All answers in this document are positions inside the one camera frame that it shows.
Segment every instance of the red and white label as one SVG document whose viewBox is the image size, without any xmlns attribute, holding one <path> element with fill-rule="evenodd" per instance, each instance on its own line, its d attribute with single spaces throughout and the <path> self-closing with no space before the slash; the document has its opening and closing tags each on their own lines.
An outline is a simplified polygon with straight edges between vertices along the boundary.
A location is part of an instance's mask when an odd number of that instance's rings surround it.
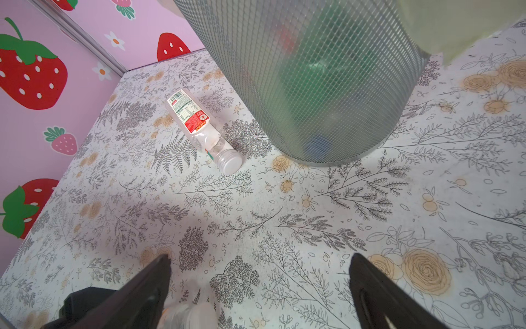
<svg viewBox="0 0 526 329">
<path fill-rule="evenodd" d="M 191 134 L 210 121 L 210 117 L 183 90 L 173 94 L 167 102 Z"/>
</svg>

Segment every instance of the red label section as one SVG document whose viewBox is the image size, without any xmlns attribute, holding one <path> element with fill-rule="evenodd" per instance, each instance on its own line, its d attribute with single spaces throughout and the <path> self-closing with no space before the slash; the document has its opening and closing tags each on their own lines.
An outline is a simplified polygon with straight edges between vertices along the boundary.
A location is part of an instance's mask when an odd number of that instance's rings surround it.
<svg viewBox="0 0 526 329">
<path fill-rule="evenodd" d="M 205 114 L 205 112 L 199 111 L 186 120 L 185 126 L 188 128 L 188 131 L 193 133 L 203 127 L 207 123 L 208 119 L 209 117 Z"/>
</svg>

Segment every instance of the barcode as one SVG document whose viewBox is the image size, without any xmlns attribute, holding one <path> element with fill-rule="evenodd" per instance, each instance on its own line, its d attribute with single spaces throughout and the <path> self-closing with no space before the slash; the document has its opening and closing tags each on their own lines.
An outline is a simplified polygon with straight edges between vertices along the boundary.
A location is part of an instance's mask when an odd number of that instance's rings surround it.
<svg viewBox="0 0 526 329">
<path fill-rule="evenodd" d="M 183 91 L 179 91 L 175 94 L 173 94 L 172 97 L 170 97 L 170 103 L 173 103 L 177 98 L 181 97 L 183 95 Z"/>
</svg>

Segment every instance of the white floral surface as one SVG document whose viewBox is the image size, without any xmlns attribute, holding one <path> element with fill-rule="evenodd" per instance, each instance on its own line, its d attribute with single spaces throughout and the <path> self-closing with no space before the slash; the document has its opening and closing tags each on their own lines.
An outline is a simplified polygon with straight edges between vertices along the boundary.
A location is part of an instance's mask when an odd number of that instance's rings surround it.
<svg viewBox="0 0 526 329">
<path fill-rule="evenodd" d="M 172 260 L 166 304 L 218 327 L 356 328 L 360 252 L 451 328 L 526 327 L 526 30 L 434 56 L 389 139 L 348 165 L 276 151 L 206 51 L 128 72 L 0 282 L 19 328 Z M 190 89 L 246 157 L 224 177 L 162 101 Z"/>
</svg>

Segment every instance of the mesh trash can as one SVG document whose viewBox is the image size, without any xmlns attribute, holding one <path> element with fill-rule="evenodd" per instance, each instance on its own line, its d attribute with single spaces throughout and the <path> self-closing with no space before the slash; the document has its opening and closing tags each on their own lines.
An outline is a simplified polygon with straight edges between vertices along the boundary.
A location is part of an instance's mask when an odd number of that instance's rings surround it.
<svg viewBox="0 0 526 329">
<path fill-rule="evenodd" d="M 392 131 L 429 55 L 389 0 L 174 0 L 272 143 L 334 165 Z"/>
</svg>

